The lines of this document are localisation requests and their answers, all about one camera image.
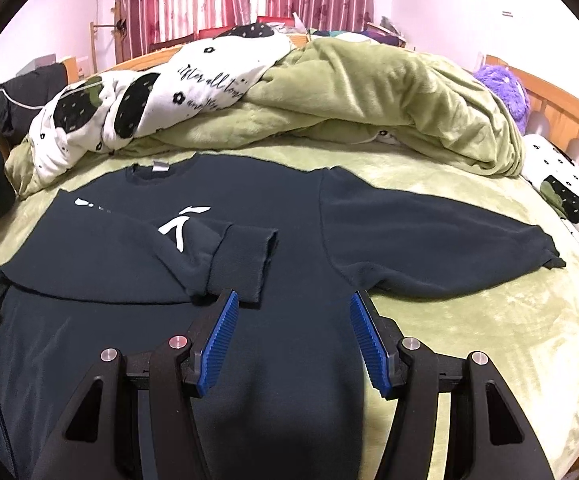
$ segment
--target black sweatshirt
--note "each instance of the black sweatshirt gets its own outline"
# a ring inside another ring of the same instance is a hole
[[[564,262],[538,226],[342,168],[195,155],[62,192],[1,269],[14,284],[0,396],[22,479],[102,349],[156,348],[186,330],[196,298],[228,287],[252,303],[217,386],[193,403],[213,478],[353,480],[364,372],[352,292],[449,298],[541,266]]]

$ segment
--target metal screw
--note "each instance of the metal screw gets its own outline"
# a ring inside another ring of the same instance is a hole
[[[403,346],[408,350],[418,350],[421,347],[421,342],[415,337],[406,337],[403,339]]]
[[[472,361],[477,365],[486,365],[489,361],[489,357],[484,352],[474,352],[472,354]]]
[[[174,348],[178,350],[179,348],[183,348],[187,345],[187,338],[184,335],[175,335],[170,339],[170,348]]]
[[[119,353],[114,348],[106,348],[101,352],[101,359],[106,363],[114,361]]]

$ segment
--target white print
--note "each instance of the white print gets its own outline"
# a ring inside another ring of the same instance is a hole
[[[76,205],[86,205],[88,207],[94,207],[94,204],[87,202],[87,200],[83,200],[82,198],[77,198],[74,200]]]
[[[179,215],[185,215],[185,213],[205,213],[205,211],[209,211],[209,207],[186,207],[182,211],[179,211]],[[177,216],[172,218],[169,222],[161,227],[158,228],[158,232],[162,235],[166,235],[169,233],[173,228],[176,227],[176,248],[183,252],[183,224],[188,221],[190,217],[188,216]]]

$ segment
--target clothing label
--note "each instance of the clothing label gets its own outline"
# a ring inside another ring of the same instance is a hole
[[[169,171],[169,164],[162,160],[155,160],[152,165],[152,171]]]

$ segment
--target wooden bed frame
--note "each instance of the wooden bed frame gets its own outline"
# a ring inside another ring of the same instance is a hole
[[[291,38],[292,42],[297,46],[304,46],[307,43],[307,38],[304,35],[296,34],[292,36],[294,36]],[[181,47],[182,45],[177,45],[157,50],[156,52],[119,63],[109,70],[146,70],[167,62]],[[509,66],[505,61],[495,56],[487,56],[485,61],[488,64]],[[68,58],[63,60],[63,63],[68,70],[68,82],[77,81],[76,59]],[[579,99],[534,75],[513,67],[509,68],[525,85],[529,93],[532,110],[542,111],[549,120],[551,126],[550,141],[562,150],[566,150],[570,140],[579,139]],[[7,158],[9,149],[1,136],[0,147],[4,157]],[[579,457],[572,467],[572,470],[578,469]]]
[[[518,76],[527,89],[532,110],[543,112],[549,121],[550,142],[565,151],[570,140],[579,139],[579,99],[558,86],[509,66],[498,57],[487,56],[485,62],[508,66]]]

